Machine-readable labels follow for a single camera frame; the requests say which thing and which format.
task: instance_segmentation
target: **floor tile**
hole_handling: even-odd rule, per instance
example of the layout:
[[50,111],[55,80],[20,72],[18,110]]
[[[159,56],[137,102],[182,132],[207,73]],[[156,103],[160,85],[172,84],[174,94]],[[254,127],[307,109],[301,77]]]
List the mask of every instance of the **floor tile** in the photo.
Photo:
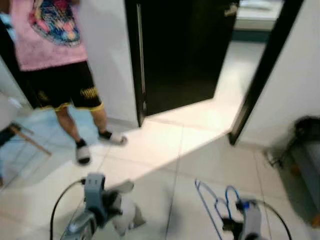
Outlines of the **floor tile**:
[[4,185],[10,183],[19,174],[36,152],[37,149],[33,145],[20,141],[9,141],[0,148],[0,175]]
[[182,131],[182,126],[145,120],[142,128],[126,132],[127,145],[111,146],[108,156],[162,167],[177,160]]
[[287,164],[284,169],[280,169],[271,167],[261,152],[256,150],[254,155],[263,195],[282,199],[292,198],[300,202],[311,199],[303,178],[291,174],[289,159],[285,160]]
[[45,142],[59,127],[53,110],[35,110],[18,122],[23,127],[34,132],[34,134],[25,133],[39,144]]
[[226,136],[182,155],[178,172],[261,193],[253,152],[230,146]]
[[[53,155],[42,152],[32,159],[32,163],[21,171],[11,184],[0,194],[0,213],[20,221],[49,229],[52,208],[58,196],[68,184],[96,171],[103,157],[92,155],[88,166],[75,164],[75,151],[69,148],[54,148]],[[62,233],[83,199],[83,188],[71,189],[61,200],[56,212],[55,232]]]
[[[48,240],[49,231],[0,215],[0,238],[2,240]],[[58,239],[60,239],[58,235],[55,235],[54,240]]]
[[130,230],[121,238],[112,223],[99,230],[96,240],[164,240],[172,202],[175,174],[139,163],[107,157],[100,170],[106,176],[106,187],[127,179],[134,181],[134,189],[126,196],[141,208],[147,223]]
[[[293,240],[318,240],[320,239],[320,229],[312,228],[311,219],[317,213],[316,207],[309,200],[309,203],[301,204],[295,201],[265,197],[265,201],[270,204],[284,219]],[[270,223],[270,231],[273,240],[288,239],[287,233],[280,220],[269,210],[267,215]]]
[[238,105],[221,104],[214,99],[196,102],[173,110],[148,116],[157,122],[172,123],[191,128],[228,130],[238,110]]
[[223,130],[208,130],[203,128],[184,127],[180,156],[195,151],[225,134]]
[[[196,191],[195,179],[184,175],[178,175],[173,197],[172,211],[169,219],[169,228],[167,232],[167,240],[195,240],[195,239],[219,239],[217,232],[207,214],[205,207]],[[206,184],[215,192],[218,197],[224,198],[226,185],[208,182]],[[213,198],[205,191],[203,193],[204,199],[211,208],[213,219],[219,231],[222,232],[222,222],[214,211]],[[239,191],[240,196],[247,198],[261,199],[260,195],[251,192]],[[230,202],[234,203],[235,195],[230,193]],[[221,205],[219,207],[221,214],[227,216],[227,210]],[[237,220],[243,220],[241,214],[236,210],[235,205],[230,205],[232,217]],[[269,230],[264,209],[261,211],[262,227],[261,233],[268,237]],[[221,233],[223,240],[232,240],[231,233]]]

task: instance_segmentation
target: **door frame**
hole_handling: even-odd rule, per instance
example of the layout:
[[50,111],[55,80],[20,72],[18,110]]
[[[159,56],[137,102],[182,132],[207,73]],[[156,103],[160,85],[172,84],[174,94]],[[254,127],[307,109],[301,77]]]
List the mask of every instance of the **door frame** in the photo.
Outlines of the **door frame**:
[[[124,0],[129,46],[131,53],[135,104],[139,127],[146,117],[146,94],[144,82],[144,66],[141,59],[140,45],[143,44],[139,35],[137,4],[143,0]],[[233,122],[233,127],[228,133],[229,142],[235,145],[258,98],[266,85],[276,61],[290,34],[304,0],[283,0],[283,7],[279,17],[270,33],[269,40],[263,51],[262,57],[251,80],[250,86]]]
[[303,2],[304,0],[284,0],[280,15],[270,33],[258,67],[233,122],[232,129],[228,133],[231,145],[237,143],[269,76],[276,65]]

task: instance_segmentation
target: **graphic print on shirt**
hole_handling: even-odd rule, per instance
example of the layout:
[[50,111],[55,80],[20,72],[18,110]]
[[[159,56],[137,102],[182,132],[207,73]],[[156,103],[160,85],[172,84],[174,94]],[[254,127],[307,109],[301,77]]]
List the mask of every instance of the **graphic print on shirt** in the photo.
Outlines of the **graphic print on shirt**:
[[80,43],[69,0],[34,0],[28,21],[38,34],[56,45],[75,47]]

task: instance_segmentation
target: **black sock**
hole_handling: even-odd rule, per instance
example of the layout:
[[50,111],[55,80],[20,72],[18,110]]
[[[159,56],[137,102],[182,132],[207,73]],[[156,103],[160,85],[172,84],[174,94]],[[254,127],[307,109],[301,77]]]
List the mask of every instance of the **black sock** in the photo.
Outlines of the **black sock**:
[[111,138],[111,135],[112,135],[112,132],[109,132],[108,130],[105,130],[103,133],[101,133],[101,132],[99,131],[99,135],[100,135],[101,137],[110,139],[110,138]]
[[80,141],[76,141],[75,144],[76,144],[76,147],[77,147],[77,148],[81,148],[81,147],[87,145],[87,143],[85,142],[85,140],[83,140],[82,138],[81,138]]

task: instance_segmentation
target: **wooden rack leg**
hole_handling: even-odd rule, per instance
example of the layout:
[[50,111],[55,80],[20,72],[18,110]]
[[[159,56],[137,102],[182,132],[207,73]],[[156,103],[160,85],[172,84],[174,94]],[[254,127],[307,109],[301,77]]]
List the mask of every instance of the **wooden rack leg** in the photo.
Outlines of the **wooden rack leg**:
[[20,124],[19,124],[19,127],[21,127],[21,129],[25,130],[26,132],[28,132],[28,133],[30,133],[30,134],[32,134],[32,135],[35,134],[35,133],[34,133],[33,131],[31,131],[30,129],[28,129],[28,128],[20,125]]
[[15,126],[10,126],[9,127],[11,131],[13,131],[15,134],[17,134],[18,136],[24,138],[27,142],[31,143],[32,145],[34,145],[36,148],[38,148],[39,150],[45,152],[46,154],[48,154],[49,156],[51,156],[51,152],[49,152],[47,149],[43,148],[42,146],[40,146],[38,143],[36,143],[34,140],[32,140],[30,137],[24,135],[21,131],[19,131]]

